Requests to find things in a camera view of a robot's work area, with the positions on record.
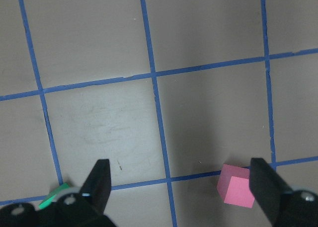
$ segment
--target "bolt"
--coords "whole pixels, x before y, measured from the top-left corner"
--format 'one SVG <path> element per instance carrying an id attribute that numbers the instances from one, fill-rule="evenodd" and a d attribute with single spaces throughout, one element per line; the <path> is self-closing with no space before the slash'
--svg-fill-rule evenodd
<path id="1" fill-rule="evenodd" d="M 64 204 L 71 205 L 71 204 L 74 204 L 75 201 L 76 201 L 76 198 L 73 195 L 71 195 L 65 198 Z"/>
<path id="2" fill-rule="evenodd" d="M 312 193 L 303 191 L 300 195 L 305 201 L 314 201 L 315 197 L 312 195 Z"/>
<path id="3" fill-rule="evenodd" d="M 14 208 L 11 211 L 11 214 L 13 216 L 18 216 L 18 215 L 21 215 L 23 212 L 24 212 L 24 207 L 22 205 L 19 205 L 17 208 Z"/>

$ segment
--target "green block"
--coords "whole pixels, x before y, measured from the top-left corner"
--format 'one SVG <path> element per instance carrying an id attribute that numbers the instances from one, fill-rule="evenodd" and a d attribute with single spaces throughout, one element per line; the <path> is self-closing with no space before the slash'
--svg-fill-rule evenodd
<path id="1" fill-rule="evenodd" d="M 40 209 L 44 209 L 48 205 L 51 204 L 54 197 L 62 190 L 69 188 L 69 185 L 65 182 L 58 188 L 56 188 L 54 191 L 50 192 L 47 197 L 39 204 Z"/>

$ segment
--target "grid square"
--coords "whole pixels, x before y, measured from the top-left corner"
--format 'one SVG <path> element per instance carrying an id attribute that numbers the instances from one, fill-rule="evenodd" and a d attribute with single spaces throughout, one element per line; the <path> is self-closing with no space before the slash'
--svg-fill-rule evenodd
<path id="1" fill-rule="evenodd" d="M 65 181 L 109 158 L 112 184 L 165 178 L 151 79 L 46 94 Z"/>
<path id="2" fill-rule="evenodd" d="M 318 55 L 271 61 L 276 159 L 317 156 Z"/>
<path id="3" fill-rule="evenodd" d="M 266 0 L 271 54 L 318 47 L 317 0 Z"/>
<path id="4" fill-rule="evenodd" d="M 25 7 L 44 87 L 150 71 L 140 0 L 25 0 Z"/>
<path id="5" fill-rule="evenodd" d="M 264 63 L 158 78 L 171 176 L 270 162 Z"/>
<path id="6" fill-rule="evenodd" d="M 167 185 L 112 191 L 105 214 L 120 227 L 172 226 Z"/>
<path id="7" fill-rule="evenodd" d="M 256 202 L 251 209 L 223 203 L 217 182 L 217 176 L 173 182 L 179 227 L 271 226 Z"/>
<path id="8" fill-rule="evenodd" d="M 0 102 L 0 201 L 46 195 L 57 184 L 38 96 Z"/>
<path id="9" fill-rule="evenodd" d="M 157 71 L 263 56 L 260 0 L 146 0 Z"/>
<path id="10" fill-rule="evenodd" d="M 318 161 L 278 166 L 277 173 L 289 184 L 318 193 Z"/>
<path id="11" fill-rule="evenodd" d="M 18 0 L 0 4 L 0 95 L 36 90 Z"/>

